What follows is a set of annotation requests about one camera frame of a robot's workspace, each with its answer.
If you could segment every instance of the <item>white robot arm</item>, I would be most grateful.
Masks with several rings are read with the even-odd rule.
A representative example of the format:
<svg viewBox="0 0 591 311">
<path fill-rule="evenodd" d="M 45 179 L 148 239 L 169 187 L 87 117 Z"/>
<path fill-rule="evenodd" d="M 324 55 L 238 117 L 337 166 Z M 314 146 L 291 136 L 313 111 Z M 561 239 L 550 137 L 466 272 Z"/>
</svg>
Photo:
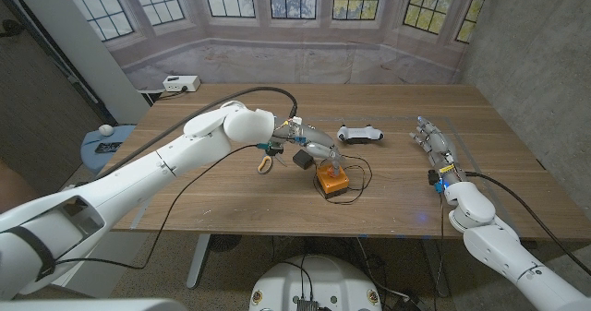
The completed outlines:
<svg viewBox="0 0 591 311">
<path fill-rule="evenodd" d="M 103 178 L 1 214 L 0 300 L 35 292 L 57 279 L 75 265 L 57 261 L 87 256 L 123 216 L 177 176 L 227 155 L 231 139 L 272 139 L 281 146 L 287 140 L 306 148 L 316 144 L 325 151 L 311 155 L 323 158 L 336 151 L 330 137 L 308 126 L 280 128 L 276 138 L 276 121 L 272 113 L 227 102 L 191 119 L 179 138 Z"/>
<path fill-rule="evenodd" d="M 495 208 L 476 186 L 467 181 L 449 138 L 425 118 L 418 117 L 413 138 L 428 154 L 437 170 L 447 203 L 456 206 L 449 219 L 464 234 L 470 254 L 513 283 L 538 309 L 583 310 L 591 299 L 532 256 L 519 242 L 517 233 L 495 214 Z"/>
</svg>

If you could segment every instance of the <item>power strip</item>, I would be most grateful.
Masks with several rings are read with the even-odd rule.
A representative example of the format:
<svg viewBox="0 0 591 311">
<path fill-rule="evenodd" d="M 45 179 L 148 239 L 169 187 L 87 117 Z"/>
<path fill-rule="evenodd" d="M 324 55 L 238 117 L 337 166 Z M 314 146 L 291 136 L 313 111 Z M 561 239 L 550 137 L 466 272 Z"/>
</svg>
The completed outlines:
<svg viewBox="0 0 591 311">
<path fill-rule="evenodd" d="M 166 91 L 181 91 L 187 86 L 187 91 L 196 91 L 201 82 L 197 76 L 168 76 L 163 82 Z"/>
</svg>

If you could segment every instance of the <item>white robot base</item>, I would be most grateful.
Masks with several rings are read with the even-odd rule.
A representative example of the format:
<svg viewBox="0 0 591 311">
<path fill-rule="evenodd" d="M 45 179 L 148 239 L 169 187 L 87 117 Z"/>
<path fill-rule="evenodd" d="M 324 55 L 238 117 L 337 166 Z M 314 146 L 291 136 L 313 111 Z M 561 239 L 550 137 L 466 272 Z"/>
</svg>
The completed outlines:
<svg viewBox="0 0 591 311">
<path fill-rule="evenodd" d="M 286 260 L 300 266 L 302 256 Z M 269 269 L 255 284 L 250 295 L 250 311 L 260 310 L 318 310 L 327 307 L 331 311 L 381 310 L 380 297 L 373 282 L 353 265 L 324 255 L 306 255 L 303 268 L 312 281 L 313 302 L 298 301 L 302 296 L 310 300 L 310 284 L 300 268 L 279 263 Z"/>
</svg>

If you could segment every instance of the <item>white game controller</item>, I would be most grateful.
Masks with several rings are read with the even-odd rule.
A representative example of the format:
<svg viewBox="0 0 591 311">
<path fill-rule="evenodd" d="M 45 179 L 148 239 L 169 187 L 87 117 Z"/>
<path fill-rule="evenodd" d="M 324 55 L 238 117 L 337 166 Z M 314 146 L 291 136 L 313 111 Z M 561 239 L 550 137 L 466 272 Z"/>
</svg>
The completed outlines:
<svg viewBox="0 0 591 311">
<path fill-rule="evenodd" d="M 371 125 L 359 128 L 348 128 L 343 125 L 336 133 L 336 137 L 347 144 L 368 144 L 371 140 L 384 139 L 384 134 Z"/>
</svg>

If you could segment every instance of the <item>wooden table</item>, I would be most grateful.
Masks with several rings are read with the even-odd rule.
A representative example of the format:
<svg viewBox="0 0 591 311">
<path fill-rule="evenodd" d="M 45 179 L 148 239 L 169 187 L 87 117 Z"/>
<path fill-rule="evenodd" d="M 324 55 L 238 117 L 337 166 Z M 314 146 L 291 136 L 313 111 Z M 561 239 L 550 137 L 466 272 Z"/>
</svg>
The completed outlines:
<svg viewBox="0 0 591 311">
<path fill-rule="evenodd" d="M 157 102 L 107 165 L 121 160 L 166 127 L 199 107 L 227 94 L 251 87 L 245 84 L 201 85 L 195 93 Z M 487 100 L 471 86 L 418 85 L 277 85 L 298 101 L 304 122 L 336 139 L 342 124 L 372 124 L 384 133 L 368 145 L 337 142 L 342 154 L 361 156 L 371 165 L 373 179 L 351 206 L 325 201 L 312 185 L 313 169 L 292 162 L 300 150 L 285 145 L 283 159 L 267 175 L 259 175 L 262 150 L 246 149 L 229 157 L 185 191 L 166 223 L 168 231 L 199 233 L 289 234 L 324 236 L 425 237 L 440 234 L 440 200 L 428 185 L 426 153 L 408 136 L 416 117 L 426 116 L 452 137 L 456 158 L 466 171 L 487 173 L 514 190 L 559 238 L 591 240 L 591 223 L 562 188 L 507 126 Z M 251 93 L 239 98 L 250 109 L 288 115 L 291 102 L 281 94 Z M 177 130 L 153 146 L 156 150 L 178 137 Z M 130 212 L 115 228 L 157 231 L 180 189 L 202 169 L 187 173 L 159 192 L 144 208 Z M 351 171 L 351 185 L 360 174 Z M 493 201 L 498 215 L 523 239 L 548 239 L 530 215 L 511 196 L 491 184 L 472 179 Z M 340 196 L 345 200 L 356 194 Z M 447 222 L 445 236 L 459 238 Z"/>
</svg>

